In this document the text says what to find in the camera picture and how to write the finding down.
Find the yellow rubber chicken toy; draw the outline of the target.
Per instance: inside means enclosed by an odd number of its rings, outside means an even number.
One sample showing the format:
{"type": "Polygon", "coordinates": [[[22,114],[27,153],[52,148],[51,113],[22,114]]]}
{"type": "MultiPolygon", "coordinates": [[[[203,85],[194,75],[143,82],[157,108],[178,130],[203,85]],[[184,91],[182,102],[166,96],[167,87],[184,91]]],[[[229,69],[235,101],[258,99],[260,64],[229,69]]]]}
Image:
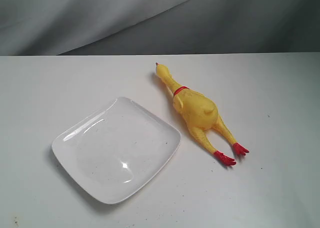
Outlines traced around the yellow rubber chicken toy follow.
{"type": "Polygon", "coordinates": [[[207,138],[206,131],[213,129],[226,139],[237,156],[245,156],[249,153],[249,150],[237,142],[224,124],[218,108],[212,100],[177,83],[165,65],[156,63],[155,66],[156,75],[173,94],[172,103],[174,109],[182,116],[191,136],[200,145],[223,165],[229,167],[236,164],[234,158],[230,158],[218,151],[207,138]]]}

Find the white square plate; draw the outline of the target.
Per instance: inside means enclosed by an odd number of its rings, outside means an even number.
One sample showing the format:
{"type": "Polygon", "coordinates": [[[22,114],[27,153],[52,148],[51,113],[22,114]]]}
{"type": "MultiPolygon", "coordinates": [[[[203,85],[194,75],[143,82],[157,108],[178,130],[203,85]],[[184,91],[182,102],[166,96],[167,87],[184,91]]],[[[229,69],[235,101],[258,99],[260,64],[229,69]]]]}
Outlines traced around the white square plate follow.
{"type": "Polygon", "coordinates": [[[131,99],[118,97],[57,136],[51,148],[82,189],[113,205],[155,177],[180,142],[175,127],[131,99]]]}

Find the grey backdrop cloth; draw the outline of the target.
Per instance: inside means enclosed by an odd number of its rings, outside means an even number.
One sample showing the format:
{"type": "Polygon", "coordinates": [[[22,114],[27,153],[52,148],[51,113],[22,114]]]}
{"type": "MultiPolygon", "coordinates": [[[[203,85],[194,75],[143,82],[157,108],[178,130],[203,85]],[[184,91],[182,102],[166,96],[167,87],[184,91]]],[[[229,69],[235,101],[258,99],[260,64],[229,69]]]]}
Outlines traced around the grey backdrop cloth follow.
{"type": "Polygon", "coordinates": [[[1,55],[320,49],[320,0],[0,1],[1,55]]]}

